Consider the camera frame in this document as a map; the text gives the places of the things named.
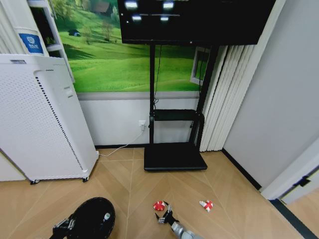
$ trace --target baseboard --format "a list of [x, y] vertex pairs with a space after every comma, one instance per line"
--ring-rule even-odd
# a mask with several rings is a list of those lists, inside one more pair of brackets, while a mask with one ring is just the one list
[[[112, 145], [96, 145], [95, 148], [119, 148], [123, 147], [125, 144], [112, 144]], [[136, 144], [129, 144], [128, 146], [125, 146], [124, 148], [145, 148], [148, 146], [148, 143], [136, 143]]]
[[261, 189], [261, 185], [226, 151], [226, 149], [223, 148], [221, 151], [257, 190]]
[[318, 239], [279, 199], [269, 201], [305, 239]]

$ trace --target wall outlet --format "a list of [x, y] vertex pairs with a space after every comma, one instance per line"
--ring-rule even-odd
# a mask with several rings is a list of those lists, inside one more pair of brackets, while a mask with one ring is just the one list
[[146, 120], [139, 120], [139, 126], [141, 128], [141, 131], [145, 130], [145, 124], [146, 124]]

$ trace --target shelf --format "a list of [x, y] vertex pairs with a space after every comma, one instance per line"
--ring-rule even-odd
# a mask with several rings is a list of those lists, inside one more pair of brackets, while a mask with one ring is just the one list
[[192, 143], [155, 143], [145, 147], [144, 170], [204, 170], [207, 165]]
[[62, 49], [62, 46], [60, 44], [52, 44], [46, 47], [47, 51], [59, 51], [61, 49]]
[[154, 110], [155, 121], [194, 120], [195, 110]]
[[28, 0], [27, 2], [30, 7], [47, 7], [44, 0]]

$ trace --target tree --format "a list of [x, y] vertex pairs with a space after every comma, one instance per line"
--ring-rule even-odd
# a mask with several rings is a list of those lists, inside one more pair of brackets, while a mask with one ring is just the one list
[[91, 11], [91, 1], [90, 0], [82, 0], [82, 7], [86, 11]]
[[113, 7], [113, 13], [111, 14], [111, 19], [114, 22], [120, 22], [120, 16], [119, 16], [119, 11], [116, 8], [116, 6]]
[[82, 0], [75, 0], [75, 5], [82, 7]]
[[66, 19], [71, 18], [71, 6], [65, 0], [53, 0], [55, 13], [62, 18], [64, 24]]
[[110, 36], [113, 31], [113, 26], [106, 21], [102, 22], [102, 33], [104, 35], [104, 39], [110, 41]]
[[92, 40], [92, 30], [90, 27], [88, 26], [85, 26], [83, 28], [83, 31], [82, 31], [82, 36], [83, 36], [83, 39], [85, 40], [85, 42], [90, 45], [90, 42]]

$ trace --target white air purifier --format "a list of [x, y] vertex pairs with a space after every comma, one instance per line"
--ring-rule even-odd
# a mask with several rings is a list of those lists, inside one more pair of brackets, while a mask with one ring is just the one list
[[0, 55], [0, 148], [31, 181], [83, 178], [98, 158], [64, 59]]

